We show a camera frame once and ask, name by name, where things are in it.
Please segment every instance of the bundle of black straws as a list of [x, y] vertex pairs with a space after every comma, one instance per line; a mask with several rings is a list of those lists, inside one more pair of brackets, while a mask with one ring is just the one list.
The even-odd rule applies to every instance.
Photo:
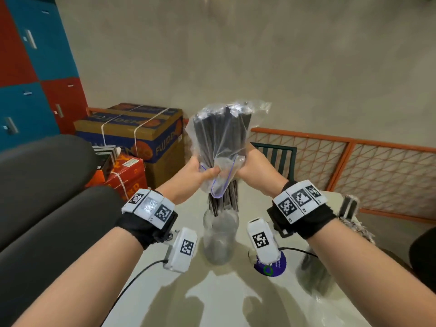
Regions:
[[[245, 144], [252, 114], [244, 104], [229, 104], [218, 109], [202, 110], [192, 118], [201, 162], [207, 167], [214, 167], [215, 160], [228, 159], [230, 162], [245, 157]], [[231, 180], [232, 168], [226, 170]], [[232, 180], [224, 194], [209, 194], [209, 206], [215, 217], [227, 206], [238, 211], [238, 184]]]

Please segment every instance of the blue locker door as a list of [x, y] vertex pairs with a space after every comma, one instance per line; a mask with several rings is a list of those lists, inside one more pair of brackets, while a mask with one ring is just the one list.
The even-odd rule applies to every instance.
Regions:
[[78, 77], [56, 4], [6, 0], [38, 79]]
[[0, 88], [0, 150], [59, 134], [39, 83]]

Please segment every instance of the blue and brown box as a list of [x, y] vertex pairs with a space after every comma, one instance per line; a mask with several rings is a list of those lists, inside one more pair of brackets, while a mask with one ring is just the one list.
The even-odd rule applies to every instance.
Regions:
[[[135, 112], [129, 112], [127, 106], [133, 109], [138, 104], [119, 106], [75, 121], [76, 135], [93, 145], [116, 145], [126, 153], [142, 158], [149, 186], [156, 188], [184, 165], [183, 112], [168, 109], [156, 116], [165, 108], [144, 106], [140, 110], [141, 106]], [[144, 125], [136, 130], [135, 146], [134, 131], [141, 124]]]

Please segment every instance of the qr code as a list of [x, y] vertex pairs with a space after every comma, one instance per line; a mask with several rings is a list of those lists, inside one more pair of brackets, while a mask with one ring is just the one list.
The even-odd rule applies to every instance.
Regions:
[[171, 210], [168, 209], [165, 205], [161, 205], [159, 209], [157, 209], [156, 213], [154, 214], [156, 218], [160, 219], [163, 222], [166, 222], [168, 217], [171, 214]]
[[286, 198], [282, 203], [279, 203], [279, 209], [281, 210], [281, 212], [287, 217], [289, 216], [291, 213], [293, 213], [297, 207], [295, 206], [294, 203], [292, 203], [290, 198]]
[[136, 204], [138, 203], [141, 198], [144, 196], [144, 194], [141, 193], [136, 193], [131, 199], [130, 201], [128, 201], [128, 203], [132, 203], [132, 204]]
[[258, 249], [270, 244], [268, 242], [268, 239], [266, 238], [265, 232], [260, 232], [259, 234], [253, 235], [252, 237]]
[[180, 249], [180, 252], [190, 256], [192, 253], [192, 248], [193, 248], [193, 242], [188, 240], [183, 240], [182, 249]]
[[312, 199], [307, 195], [304, 189], [300, 189], [292, 194], [292, 197], [297, 202], [299, 206], [303, 206], [304, 204], [310, 202]]
[[314, 198], [321, 196], [321, 193], [318, 192], [314, 186], [307, 186], [306, 189], [313, 195]]

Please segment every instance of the person's left arm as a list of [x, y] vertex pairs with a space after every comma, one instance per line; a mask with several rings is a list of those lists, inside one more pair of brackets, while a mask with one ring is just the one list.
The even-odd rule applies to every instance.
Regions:
[[[174, 204], [191, 197], [218, 168], [203, 173], [192, 157], [156, 190]], [[68, 267], [21, 315], [13, 327], [97, 327], [142, 255], [143, 247], [128, 231], [114, 227]]]

